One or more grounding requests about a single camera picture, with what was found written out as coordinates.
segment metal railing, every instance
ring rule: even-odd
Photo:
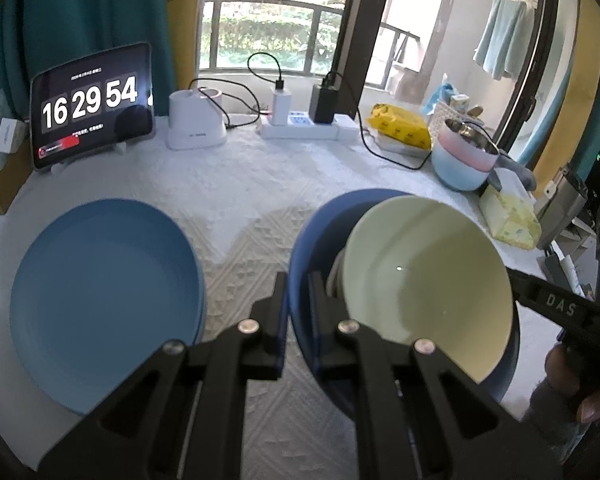
[[[327,7],[317,4],[310,4],[307,2],[298,2],[295,0],[205,0],[205,3],[212,2],[213,3],[213,13],[211,15],[211,33],[210,33],[210,45],[209,45],[209,67],[200,69],[200,72],[246,72],[247,68],[244,67],[222,67],[218,66],[218,44],[219,44],[219,36],[220,36],[220,15],[222,10],[222,4],[224,3],[254,3],[254,4],[274,4],[281,6],[289,6],[289,7],[302,7],[305,9],[311,9],[312,12],[312,20],[311,27],[309,30],[309,37],[306,46],[306,52],[304,54],[304,67],[302,70],[290,70],[283,69],[283,73],[293,74],[293,75],[305,75],[305,76],[314,76],[320,75],[319,73],[315,73],[312,71],[312,63],[315,55],[315,45],[316,39],[318,37],[318,29],[320,27],[320,18],[322,17],[323,12],[330,12],[332,14],[342,15],[342,9],[335,9],[334,7]],[[380,29],[390,30],[394,33],[394,38],[392,41],[392,46],[389,52],[389,56],[385,62],[384,73],[382,75],[382,82],[380,84],[367,83],[370,86],[376,88],[385,88],[386,83],[389,79],[389,74],[391,72],[392,63],[394,61],[403,61],[404,53],[407,45],[407,41],[409,38],[413,38],[416,42],[420,42],[420,37],[415,34],[411,34],[406,30],[402,30],[401,28],[394,27],[393,25],[389,25],[388,23],[380,23]],[[398,41],[400,37],[404,36],[402,42],[400,43],[400,47],[398,47]],[[277,72],[276,70],[267,69],[267,68],[258,68],[259,72]]]

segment blue plate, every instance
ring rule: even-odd
[[[291,321],[302,356],[315,373],[315,338],[309,301],[308,275],[318,270],[324,282],[337,254],[344,248],[362,216],[378,203],[406,193],[393,189],[360,189],[334,198],[323,205],[304,225],[289,261],[288,302]],[[482,386],[498,402],[507,391],[518,362],[520,322],[513,306],[513,322],[509,342],[502,359]],[[319,381],[331,401],[346,415],[353,417],[353,393],[349,381]]]
[[[179,227],[132,200],[77,207],[25,254],[11,290],[16,352],[35,383],[88,413],[167,339],[203,333],[202,268]]]

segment white basket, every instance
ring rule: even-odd
[[[451,106],[446,104],[444,101],[438,101],[433,115],[429,121],[429,133],[433,142],[438,138],[440,129],[445,125],[447,119],[454,121],[471,121],[472,123],[482,124],[480,119],[475,117],[469,117],[468,115],[461,114],[457,110],[454,110]]]

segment black charger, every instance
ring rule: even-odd
[[[315,84],[311,92],[309,103],[309,117],[315,124],[331,124],[336,113],[338,103],[338,91],[333,84],[329,84],[328,78],[322,80],[322,84]]]

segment textured tablecloth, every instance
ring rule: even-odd
[[[474,196],[440,186],[430,166],[405,171],[362,146],[333,141],[263,141],[253,129],[229,133],[216,148],[170,152],[166,120],[157,135],[125,155],[105,152],[69,164],[58,175],[34,174],[0,217],[0,433],[35,468],[77,421],[29,379],[9,332],[10,290],[20,260],[37,234],[74,206],[119,197],[152,204],[171,216],[202,262],[208,295],[205,338],[245,317],[285,270],[302,224],[346,191],[391,187],[463,211],[486,229]],[[541,275],[539,251],[494,242],[504,263]],[[558,328],[520,309],[522,348],[504,405],[520,416],[544,376],[544,356]],[[244,428],[243,478],[350,479],[357,476],[353,424],[315,383],[292,330],[277,383],[250,383]]]

